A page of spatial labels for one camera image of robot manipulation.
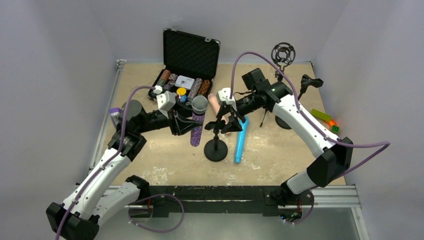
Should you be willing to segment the pink microphone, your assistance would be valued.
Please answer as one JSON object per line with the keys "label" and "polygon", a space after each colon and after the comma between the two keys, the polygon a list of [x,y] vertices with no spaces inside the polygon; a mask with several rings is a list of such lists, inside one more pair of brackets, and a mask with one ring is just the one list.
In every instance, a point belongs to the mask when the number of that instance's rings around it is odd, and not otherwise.
{"label": "pink microphone", "polygon": [[210,93],[207,98],[208,98],[209,104],[211,105],[211,107],[214,111],[215,118],[217,118],[217,115],[218,115],[219,110],[221,108],[221,105],[218,102],[217,96],[214,93]]}

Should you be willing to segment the purple glitter microphone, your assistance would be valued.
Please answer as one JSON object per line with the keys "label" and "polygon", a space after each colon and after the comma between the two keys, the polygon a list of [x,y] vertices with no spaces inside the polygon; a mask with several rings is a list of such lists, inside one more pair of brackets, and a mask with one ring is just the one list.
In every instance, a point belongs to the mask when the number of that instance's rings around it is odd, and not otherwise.
{"label": "purple glitter microphone", "polygon": [[199,94],[191,102],[192,116],[191,119],[198,122],[199,126],[196,126],[191,130],[190,133],[190,144],[193,147],[199,146],[201,142],[202,130],[205,120],[205,113],[208,108],[208,99]]}

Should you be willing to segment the black round-base clip stand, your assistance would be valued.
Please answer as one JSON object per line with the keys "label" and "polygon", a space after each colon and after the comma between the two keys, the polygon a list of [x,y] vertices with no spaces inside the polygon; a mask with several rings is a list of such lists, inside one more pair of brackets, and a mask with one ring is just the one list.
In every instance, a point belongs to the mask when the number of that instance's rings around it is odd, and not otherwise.
{"label": "black round-base clip stand", "polygon": [[212,130],[214,134],[213,139],[209,140],[203,149],[205,157],[211,162],[220,162],[224,160],[228,154],[227,144],[219,137],[224,126],[225,121],[220,117],[216,121],[208,122],[204,127],[207,131]]}

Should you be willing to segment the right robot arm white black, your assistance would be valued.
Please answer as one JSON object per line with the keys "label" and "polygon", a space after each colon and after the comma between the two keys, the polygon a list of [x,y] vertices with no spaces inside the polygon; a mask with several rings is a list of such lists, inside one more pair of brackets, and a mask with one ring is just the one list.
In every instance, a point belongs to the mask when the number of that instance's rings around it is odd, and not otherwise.
{"label": "right robot arm white black", "polygon": [[234,100],[231,88],[226,87],[216,94],[220,113],[230,113],[223,132],[239,132],[239,120],[260,108],[266,109],[283,120],[303,140],[315,157],[305,170],[295,174],[282,185],[282,192],[298,195],[313,187],[325,187],[350,168],[353,149],[347,147],[352,141],[326,130],[314,117],[297,103],[297,97],[287,85],[278,81],[271,84],[262,71],[256,68],[242,76],[247,96]]}

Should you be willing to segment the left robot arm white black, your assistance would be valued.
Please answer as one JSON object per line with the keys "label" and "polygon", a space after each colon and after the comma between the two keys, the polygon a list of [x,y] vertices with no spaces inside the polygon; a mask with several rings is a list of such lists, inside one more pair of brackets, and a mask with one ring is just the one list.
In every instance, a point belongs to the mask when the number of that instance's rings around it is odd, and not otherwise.
{"label": "left robot arm white black", "polygon": [[66,240],[93,240],[100,227],[126,205],[145,200],[149,183],[132,175],[114,192],[104,195],[114,179],[135,159],[147,140],[143,133],[170,128],[181,136],[201,123],[174,110],[175,99],[163,97],[159,109],[146,112],[138,100],[122,106],[115,134],[98,164],[62,203],[51,203],[46,215],[57,237]]}

